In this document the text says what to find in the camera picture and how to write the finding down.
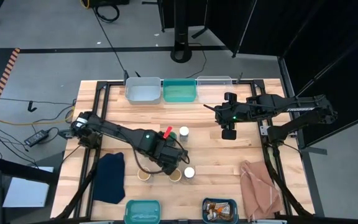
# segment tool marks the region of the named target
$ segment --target navy blue cloth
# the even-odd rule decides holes
[[[100,158],[94,178],[93,198],[107,203],[119,203],[125,197],[124,171],[123,153],[106,154]]]

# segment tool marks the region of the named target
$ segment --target wooden tabletop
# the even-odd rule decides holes
[[[80,112],[92,110],[96,82],[81,82],[74,117]],[[265,79],[264,82],[267,93],[284,96],[279,79]],[[237,139],[223,140],[222,129],[214,122],[214,112],[204,108],[198,100],[178,104],[165,103],[162,100],[159,105],[134,106],[125,99],[124,92],[124,86],[111,87],[106,119],[132,129],[164,131],[168,126],[173,126],[173,131],[177,134],[181,126],[189,127],[188,142],[181,143],[189,152],[190,166],[195,168],[196,175],[191,180],[182,178],[181,181],[173,183],[165,174],[157,174],[143,182],[137,178],[138,167],[130,145],[105,136],[101,157],[107,153],[124,153],[126,197],[117,205],[94,201],[92,220],[122,220],[126,203],[131,199],[158,200],[163,220],[201,219],[202,201],[206,197],[234,199],[240,218],[246,218],[240,189],[239,164],[244,160],[264,160],[257,123],[237,123]],[[239,101],[245,101],[247,97],[252,96],[250,85],[234,85],[234,93],[237,93]],[[99,115],[102,100],[103,94],[99,104]],[[282,113],[273,119],[273,123],[282,125],[289,120],[289,114]],[[77,139],[68,141],[65,156],[77,147],[77,143]],[[288,138],[285,143],[297,147],[294,139]],[[93,155],[94,152],[90,155],[89,169]],[[56,217],[62,212],[77,191],[83,156],[84,149],[81,147],[62,165],[51,217]],[[299,153],[289,147],[280,146],[280,156],[287,187],[302,206],[313,213],[313,204]],[[140,163],[150,170],[160,169],[146,158],[140,159]],[[183,171],[185,167],[186,164],[181,162],[179,169]],[[85,192],[80,216],[85,215],[87,198],[88,192]]]

